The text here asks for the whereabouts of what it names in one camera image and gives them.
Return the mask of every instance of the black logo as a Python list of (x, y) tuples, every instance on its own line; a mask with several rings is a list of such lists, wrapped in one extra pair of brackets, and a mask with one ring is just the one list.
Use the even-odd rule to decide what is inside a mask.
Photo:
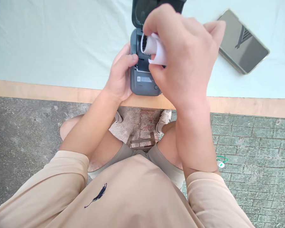
[(96, 201), (96, 200), (99, 200), (99, 199), (104, 195), (106, 188), (107, 188), (107, 183), (104, 184), (104, 186), (103, 186), (102, 189), (100, 190), (98, 196), (96, 196), (96, 197), (90, 202), (90, 204), (91, 204), (92, 202)]
[(235, 48), (239, 49), (240, 45), (246, 40), (248, 40), (250, 37), (252, 37), (251, 33), (242, 25), (240, 38), (238, 39), (238, 44), (235, 46)]

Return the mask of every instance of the smartphone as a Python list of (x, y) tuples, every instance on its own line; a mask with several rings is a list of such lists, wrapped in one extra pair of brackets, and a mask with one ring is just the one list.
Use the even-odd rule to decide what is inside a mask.
[(269, 50), (230, 9), (226, 10), (219, 20), (226, 22), (220, 53), (239, 72), (249, 74), (269, 55)]

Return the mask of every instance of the forearm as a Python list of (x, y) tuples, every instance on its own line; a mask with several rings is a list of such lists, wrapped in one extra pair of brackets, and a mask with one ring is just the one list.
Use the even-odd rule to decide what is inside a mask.
[(91, 159), (93, 151), (110, 128), (119, 105), (119, 100), (102, 90), (86, 114), (68, 133), (60, 150), (81, 153)]
[(210, 126), (210, 107), (206, 101), (184, 112), (178, 111), (176, 147), (186, 178), (196, 171), (219, 173)]

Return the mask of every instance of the open printer lid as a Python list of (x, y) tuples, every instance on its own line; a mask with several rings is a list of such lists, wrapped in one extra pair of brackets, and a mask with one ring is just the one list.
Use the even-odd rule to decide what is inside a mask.
[(133, 0), (132, 23), (136, 28), (143, 28), (149, 13), (156, 7), (169, 3), (176, 12), (181, 13), (186, 0)]

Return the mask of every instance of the brick pavement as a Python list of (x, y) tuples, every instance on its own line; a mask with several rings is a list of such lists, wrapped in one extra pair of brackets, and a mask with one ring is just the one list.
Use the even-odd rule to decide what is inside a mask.
[(285, 119), (212, 113), (211, 126), (238, 204), (255, 227), (285, 228)]

